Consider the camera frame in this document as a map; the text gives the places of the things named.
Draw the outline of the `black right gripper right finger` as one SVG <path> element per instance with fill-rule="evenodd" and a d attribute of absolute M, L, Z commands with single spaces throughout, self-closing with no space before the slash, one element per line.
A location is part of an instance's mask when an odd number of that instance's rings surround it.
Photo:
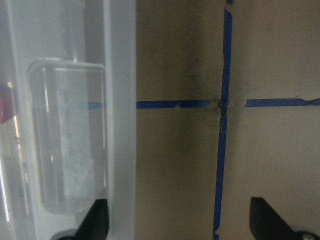
<path fill-rule="evenodd" d="M 301 240 L 301 236 L 262 197 L 252 197 L 249 229 L 255 240 Z"/>

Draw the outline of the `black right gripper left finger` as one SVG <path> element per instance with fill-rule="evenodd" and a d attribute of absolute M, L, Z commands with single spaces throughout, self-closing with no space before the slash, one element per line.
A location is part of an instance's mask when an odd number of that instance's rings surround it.
<path fill-rule="evenodd" d="M 94 201 L 75 233 L 75 240 L 106 240 L 109 232 L 107 199 Z"/>

